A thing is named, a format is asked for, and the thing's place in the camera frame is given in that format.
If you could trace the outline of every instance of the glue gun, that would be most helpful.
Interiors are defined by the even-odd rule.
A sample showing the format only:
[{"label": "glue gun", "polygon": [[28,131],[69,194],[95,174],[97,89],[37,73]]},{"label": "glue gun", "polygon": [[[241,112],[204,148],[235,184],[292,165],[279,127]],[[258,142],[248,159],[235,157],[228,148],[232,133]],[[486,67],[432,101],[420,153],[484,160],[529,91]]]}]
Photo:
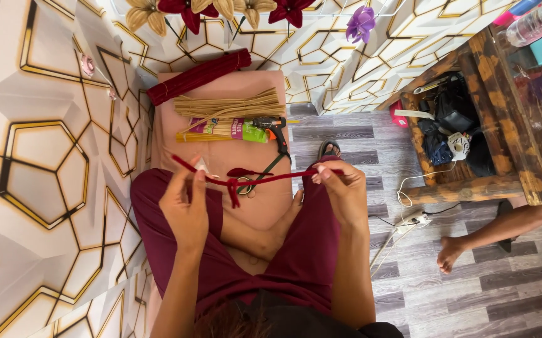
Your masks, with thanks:
[{"label": "glue gun", "polygon": [[286,120],[284,117],[275,119],[273,117],[255,117],[252,119],[252,125],[260,129],[268,129],[277,138],[277,145],[279,146],[277,152],[286,155],[290,162],[292,158],[288,152],[288,144],[285,142],[281,129],[286,126]]}]

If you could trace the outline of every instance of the bundle of red pipe cleaners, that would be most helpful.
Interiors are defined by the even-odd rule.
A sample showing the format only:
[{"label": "bundle of red pipe cleaners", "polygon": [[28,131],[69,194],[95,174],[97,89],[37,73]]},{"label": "bundle of red pipe cleaners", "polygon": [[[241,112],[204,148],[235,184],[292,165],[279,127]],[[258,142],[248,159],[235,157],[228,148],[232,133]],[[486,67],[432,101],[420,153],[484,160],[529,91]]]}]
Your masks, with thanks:
[{"label": "bundle of red pipe cleaners", "polygon": [[236,53],[224,55],[220,58],[207,61],[176,77],[149,88],[146,94],[155,106],[173,97],[183,95],[190,90],[201,87],[225,74],[252,64],[250,52],[241,49]]},{"label": "bundle of red pipe cleaners", "polygon": [[[181,157],[178,157],[177,155],[173,155],[173,159],[177,161],[180,165],[188,169],[190,172],[192,173],[197,172],[197,170],[191,164],[185,162]],[[337,175],[343,175],[342,170],[334,170],[333,172],[336,173]],[[234,178],[230,178],[229,181],[221,181],[221,180],[215,180],[215,179],[206,177],[206,182],[210,182],[210,183],[227,187],[227,191],[229,191],[230,198],[231,198],[231,207],[235,209],[237,207],[240,207],[240,201],[237,198],[238,187],[244,187],[247,185],[259,185],[262,183],[268,183],[268,182],[277,181],[281,179],[290,179],[292,177],[312,176],[316,173],[318,173],[317,169],[312,169],[312,170],[307,170],[305,172],[300,172],[300,173],[289,173],[289,174],[277,175],[273,177],[267,177],[262,180],[254,180],[254,181],[246,181],[246,182],[238,182],[237,179],[234,179]]]}]

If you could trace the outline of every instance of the black flip-flop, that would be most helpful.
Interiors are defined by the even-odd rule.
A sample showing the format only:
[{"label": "black flip-flop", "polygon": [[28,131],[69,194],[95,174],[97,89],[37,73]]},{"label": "black flip-flop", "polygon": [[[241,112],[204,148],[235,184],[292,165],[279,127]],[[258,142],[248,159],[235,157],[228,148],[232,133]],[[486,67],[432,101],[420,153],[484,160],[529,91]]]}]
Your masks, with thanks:
[{"label": "black flip-flop", "polygon": [[[496,211],[496,216],[499,217],[512,210],[513,210],[513,206],[511,205],[511,202],[509,202],[509,200],[504,200],[498,204],[498,210]],[[516,239],[517,237],[503,239],[502,241],[498,241],[498,245],[499,247],[502,248],[502,250],[505,250],[505,252],[511,253],[513,242],[515,242]]]},{"label": "black flip-flop", "polygon": [[[333,146],[332,150],[325,151],[329,144],[331,144]],[[333,140],[333,139],[329,138],[329,139],[323,141],[323,143],[321,143],[321,147],[319,148],[319,155],[317,156],[317,159],[321,159],[321,157],[323,157],[324,155],[337,156],[338,154],[335,152],[335,149],[340,150],[340,146],[338,145],[336,140]]]}]

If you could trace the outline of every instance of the black shirt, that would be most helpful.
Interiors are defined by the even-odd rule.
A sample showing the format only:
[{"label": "black shirt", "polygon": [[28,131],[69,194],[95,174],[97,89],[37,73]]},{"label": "black shirt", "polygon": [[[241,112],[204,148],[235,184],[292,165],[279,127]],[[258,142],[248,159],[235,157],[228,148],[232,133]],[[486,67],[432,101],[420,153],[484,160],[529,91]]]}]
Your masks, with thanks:
[{"label": "black shirt", "polygon": [[268,338],[404,338],[390,323],[370,323],[355,330],[312,307],[292,305],[262,289],[250,305],[234,302],[249,318],[257,318],[262,309],[270,325]]}]

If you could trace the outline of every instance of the person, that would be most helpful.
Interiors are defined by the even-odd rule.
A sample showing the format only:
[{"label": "person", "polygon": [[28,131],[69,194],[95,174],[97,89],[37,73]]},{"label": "person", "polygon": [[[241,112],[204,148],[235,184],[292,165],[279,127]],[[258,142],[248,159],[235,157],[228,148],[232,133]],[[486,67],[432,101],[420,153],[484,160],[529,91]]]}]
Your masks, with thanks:
[{"label": "person", "polygon": [[[265,232],[224,213],[202,170],[141,173],[132,205],[163,297],[151,337],[402,337],[375,320],[365,174],[339,155],[324,142],[318,174]],[[246,273],[223,244],[267,269]]]},{"label": "person", "polygon": [[465,250],[496,242],[510,253],[511,242],[517,236],[541,226],[542,205],[530,206],[525,197],[509,198],[499,205],[496,218],[479,230],[461,237],[442,237],[437,264],[441,272],[450,274],[452,266]]}]

